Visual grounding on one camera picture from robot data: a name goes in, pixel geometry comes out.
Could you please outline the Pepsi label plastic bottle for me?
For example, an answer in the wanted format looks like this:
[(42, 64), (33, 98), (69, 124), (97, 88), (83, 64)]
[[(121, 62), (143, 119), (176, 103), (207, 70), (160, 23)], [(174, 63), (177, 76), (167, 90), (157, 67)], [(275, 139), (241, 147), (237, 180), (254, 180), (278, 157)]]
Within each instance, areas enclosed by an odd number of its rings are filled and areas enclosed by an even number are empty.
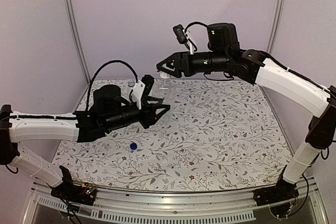
[(126, 98), (131, 102), (131, 93), (133, 91), (133, 88), (136, 84), (135, 80), (129, 80), (128, 81), (128, 87), (127, 87), (127, 93), (126, 93)]

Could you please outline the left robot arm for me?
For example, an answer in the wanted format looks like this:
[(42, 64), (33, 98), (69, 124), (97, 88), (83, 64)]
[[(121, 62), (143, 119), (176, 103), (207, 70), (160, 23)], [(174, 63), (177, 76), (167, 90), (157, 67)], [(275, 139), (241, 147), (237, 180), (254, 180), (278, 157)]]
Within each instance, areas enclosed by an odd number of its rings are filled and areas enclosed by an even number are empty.
[(147, 129), (170, 110), (162, 98), (150, 96), (151, 86), (137, 83), (131, 99), (122, 97), (117, 85), (109, 84), (93, 93), (90, 109), (60, 115), (23, 114), (9, 104), (1, 107), (1, 165), (22, 169), (43, 180), (67, 200), (78, 195), (70, 171), (55, 166), (27, 149), (24, 141), (57, 140), (90, 143), (133, 123)]

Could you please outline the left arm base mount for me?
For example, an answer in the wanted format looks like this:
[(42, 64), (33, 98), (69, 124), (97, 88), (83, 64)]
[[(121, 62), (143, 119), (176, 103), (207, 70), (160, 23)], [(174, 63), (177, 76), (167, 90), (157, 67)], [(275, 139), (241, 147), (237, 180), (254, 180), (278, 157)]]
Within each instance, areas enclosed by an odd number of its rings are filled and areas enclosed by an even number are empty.
[(51, 195), (64, 201), (93, 206), (97, 195), (96, 186), (90, 183), (75, 185), (70, 171), (63, 166), (59, 168), (62, 172), (62, 181), (60, 185), (51, 189)]

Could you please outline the blue bottle cap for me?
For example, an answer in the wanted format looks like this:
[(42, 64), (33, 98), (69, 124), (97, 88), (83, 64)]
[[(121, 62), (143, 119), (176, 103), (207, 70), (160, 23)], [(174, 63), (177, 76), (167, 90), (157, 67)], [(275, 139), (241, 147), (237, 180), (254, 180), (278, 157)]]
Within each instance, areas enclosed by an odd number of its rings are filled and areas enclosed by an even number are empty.
[(130, 149), (132, 149), (133, 151), (135, 151), (138, 148), (136, 143), (131, 143), (130, 144)]

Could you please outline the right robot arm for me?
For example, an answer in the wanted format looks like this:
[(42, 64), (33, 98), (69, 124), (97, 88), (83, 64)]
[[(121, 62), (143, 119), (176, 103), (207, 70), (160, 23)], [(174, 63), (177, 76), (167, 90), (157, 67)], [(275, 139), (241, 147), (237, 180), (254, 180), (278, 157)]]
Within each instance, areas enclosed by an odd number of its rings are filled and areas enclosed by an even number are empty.
[(188, 29), (173, 27), (180, 44), (188, 49), (175, 52), (156, 65), (159, 72), (176, 78), (197, 73), (222, 72), (228, 78), (238, 77), (250, 84), (268, 88), (299, 104), (312, 114), (308, 134), (293, 159), (284, 168), (279, 184), (271, 190), (276, 201), (291, 194), (295, 184), (319, 153), (327, 149), (335, 133), (335, 87), (326, 88), (285, 67), (269, 53), (240, 48), (236, 27), (232, 23), (205, 26), (208, 51), (199, 52)]

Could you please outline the clear plastic bottle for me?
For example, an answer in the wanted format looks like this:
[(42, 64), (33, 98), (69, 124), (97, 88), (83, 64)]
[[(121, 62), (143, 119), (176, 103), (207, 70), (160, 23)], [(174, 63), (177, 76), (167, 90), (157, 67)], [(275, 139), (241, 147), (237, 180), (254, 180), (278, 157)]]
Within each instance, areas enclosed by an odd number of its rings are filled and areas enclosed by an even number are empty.
[(158, 124), (159, 126), (168, 126), (171, 122), (174, 106), (175, 106), (175, 94), (176, 94), (176, 85), (173, 82), (172, 78), (161, 79), (160, 77), (155, 80), (152, 94), (154, 97), (163, 98), (163, 104), (169, 104), (171, 106), (171, 117), (168, 124)]

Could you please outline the white clear bottle cap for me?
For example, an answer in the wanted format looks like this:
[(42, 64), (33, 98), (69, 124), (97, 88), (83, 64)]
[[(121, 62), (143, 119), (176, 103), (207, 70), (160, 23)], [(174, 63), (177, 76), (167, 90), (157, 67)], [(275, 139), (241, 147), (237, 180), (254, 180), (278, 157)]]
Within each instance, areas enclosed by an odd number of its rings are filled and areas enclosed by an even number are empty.
[(168, 73), (160, 72), (160, 78), (161, 79), (169, 79), (171, 76)]

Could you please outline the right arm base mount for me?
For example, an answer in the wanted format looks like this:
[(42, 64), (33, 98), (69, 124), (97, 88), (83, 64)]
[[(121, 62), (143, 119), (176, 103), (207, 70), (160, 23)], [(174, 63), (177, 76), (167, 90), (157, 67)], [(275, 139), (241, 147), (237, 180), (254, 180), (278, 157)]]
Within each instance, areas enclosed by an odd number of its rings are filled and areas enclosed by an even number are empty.
[(270, 208), (271, 214), (276, 218), (287, 218), (299, 196), (296, 184), (284, 181), (282, 178), (270, 187), (263, 187), (254, 190), (253, 199), (257, 206), (264, 206), (286, 201), (285, 204), (276, 205)]

